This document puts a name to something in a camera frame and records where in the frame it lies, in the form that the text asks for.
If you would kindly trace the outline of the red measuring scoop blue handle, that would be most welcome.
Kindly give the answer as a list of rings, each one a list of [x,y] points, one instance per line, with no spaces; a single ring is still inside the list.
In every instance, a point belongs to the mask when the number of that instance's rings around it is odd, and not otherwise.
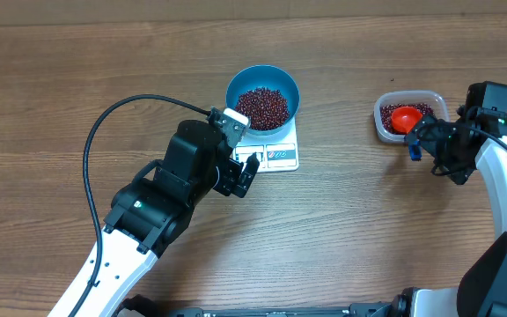
[[[410,106],[398,107],[391,114],[393,129],[401,134],[408,135],[412,128],[422,119],[423,114]],[[408,152],[412,161],[422,159],[420,141],[414,140],[408,143]]]

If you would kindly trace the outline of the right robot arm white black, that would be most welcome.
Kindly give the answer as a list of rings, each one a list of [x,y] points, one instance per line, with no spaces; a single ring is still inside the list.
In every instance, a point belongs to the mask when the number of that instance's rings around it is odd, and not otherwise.
[[[485,182],[495,226],[495,242],[461,278],[456,288],[406,289],[382,316],[507,316],[507,85],[490,81],[468,87],[458,120],[424,115],[403,131],[410,158],[423,152],[431,170],[457,185],[473,172]]]

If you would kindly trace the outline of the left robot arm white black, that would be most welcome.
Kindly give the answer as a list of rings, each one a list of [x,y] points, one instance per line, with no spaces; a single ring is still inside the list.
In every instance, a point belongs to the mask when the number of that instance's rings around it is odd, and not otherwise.
[[[101,243],[51,310],[53,316],[111,316],[134,285],[187,228],[210,191],[243,197],[259,167],[231,158],[247,125],[185,120],[163,159],[150,162],[111,202]]]

